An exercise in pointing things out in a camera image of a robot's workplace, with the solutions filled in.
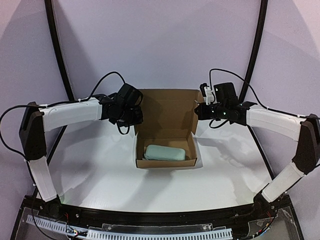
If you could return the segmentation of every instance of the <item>sponge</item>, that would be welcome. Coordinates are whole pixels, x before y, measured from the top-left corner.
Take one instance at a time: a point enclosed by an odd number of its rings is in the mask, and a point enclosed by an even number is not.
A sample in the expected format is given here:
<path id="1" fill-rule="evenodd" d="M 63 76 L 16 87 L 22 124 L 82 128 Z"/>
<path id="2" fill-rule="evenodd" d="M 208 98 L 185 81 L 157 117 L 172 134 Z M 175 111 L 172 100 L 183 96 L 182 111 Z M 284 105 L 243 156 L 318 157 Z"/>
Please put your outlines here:
<path id="1" fill-rule="evenodd" d="M 186 159 L 186 151 L 182 148 L 149 145 L 144 157 L 146 160 L 183 161 Z"/>

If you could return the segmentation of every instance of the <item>box lid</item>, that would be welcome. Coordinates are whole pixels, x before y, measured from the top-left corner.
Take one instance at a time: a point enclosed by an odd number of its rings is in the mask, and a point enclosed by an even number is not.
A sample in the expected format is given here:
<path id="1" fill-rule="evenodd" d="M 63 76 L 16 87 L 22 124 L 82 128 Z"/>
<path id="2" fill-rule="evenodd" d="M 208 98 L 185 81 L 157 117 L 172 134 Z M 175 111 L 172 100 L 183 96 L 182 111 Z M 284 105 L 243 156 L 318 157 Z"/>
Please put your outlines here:
<path id="1" fill-rule="evenodd" d="M 192 89 L 140 89 L 143 123 L 134 126 L 143 138 L 180 138 L 196 133 L 198 116 L 194 109 L 203 97 Z"/>

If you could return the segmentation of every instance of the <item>cardboard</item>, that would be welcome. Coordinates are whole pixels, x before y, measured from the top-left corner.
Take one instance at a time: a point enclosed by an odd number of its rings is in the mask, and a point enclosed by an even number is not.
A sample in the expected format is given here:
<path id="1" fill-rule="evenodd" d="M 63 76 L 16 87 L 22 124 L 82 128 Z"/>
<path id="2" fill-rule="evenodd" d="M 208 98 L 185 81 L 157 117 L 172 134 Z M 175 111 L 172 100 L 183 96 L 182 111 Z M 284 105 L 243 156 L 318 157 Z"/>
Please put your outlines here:
<path id="1" fill-rule="evenodd" d="M 196 133 L 198 116 L 194 109 L 203 97 L 199 90 L 140 89 L 143 123 L 134 126 L 136 134 L 136 166 L 138 168 L 192 167 L 197 151 L 192 133 Z M 184 161 L 146 160 L 150 144 L 182 148 Z"/>

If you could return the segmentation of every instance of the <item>white table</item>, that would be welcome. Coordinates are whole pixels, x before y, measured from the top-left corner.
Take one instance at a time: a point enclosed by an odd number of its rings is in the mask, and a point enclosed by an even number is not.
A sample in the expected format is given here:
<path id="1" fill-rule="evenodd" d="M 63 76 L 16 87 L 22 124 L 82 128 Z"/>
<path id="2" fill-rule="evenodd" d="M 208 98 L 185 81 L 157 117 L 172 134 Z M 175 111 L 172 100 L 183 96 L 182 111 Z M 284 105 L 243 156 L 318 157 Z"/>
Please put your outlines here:
<path id="1" fill-rule="evenodd" d="M 140 169 L 133 127 L 69 125 L 50 162 L 62 203 L 126 212 L 189 212 L 250 204 L 270 174 L 247 127 L 199 121 L 195 167 Z"/>

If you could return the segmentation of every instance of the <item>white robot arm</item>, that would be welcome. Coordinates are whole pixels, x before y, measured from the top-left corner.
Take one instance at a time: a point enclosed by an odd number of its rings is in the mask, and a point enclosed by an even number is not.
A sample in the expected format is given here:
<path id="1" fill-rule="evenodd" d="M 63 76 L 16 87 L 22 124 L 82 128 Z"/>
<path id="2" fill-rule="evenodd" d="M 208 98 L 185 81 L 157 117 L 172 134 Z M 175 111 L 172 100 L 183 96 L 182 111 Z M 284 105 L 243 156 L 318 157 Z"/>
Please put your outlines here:
<path id="1" fill-rule="evenodd" d="M 207 94 L 203 89 L 205 87 L 205 83 L 200 86 L 202 95 Z M 217 103 L 208 103 L 208 101 L 199 103 L 194 110 L 199 120 L 225 119 L 231 124 L 267 129 L 298 142 L 292 162 L 254 197 L 254 206 L 259 209 L 259 212 L 266 213 L 270 211 L 272 202 L 316 168 L 320 158 L 318 117 L 311 114 L 301 118 L 265 109 L 253 102 L 239 103 L 231 82 L 215 85 L 213 90 Z"/>
<path id="2" fill-rule="evenodd" d="M 37 105 L 30 102 L 22 119 L 19 136 L 25 160 L 38 188 L 41 198 L 53 212 L 59 215 L 60 199 L 51 179 L 47 164 L 45 133 L 53 129 L 86 121 L 106 120 L 120 127 L 137 125 L 143 122 L 140 103 L 143 94 L 125 83 L 117 93 L 109 96 L 93 95 L 91 98 L 63 104 Z"/>

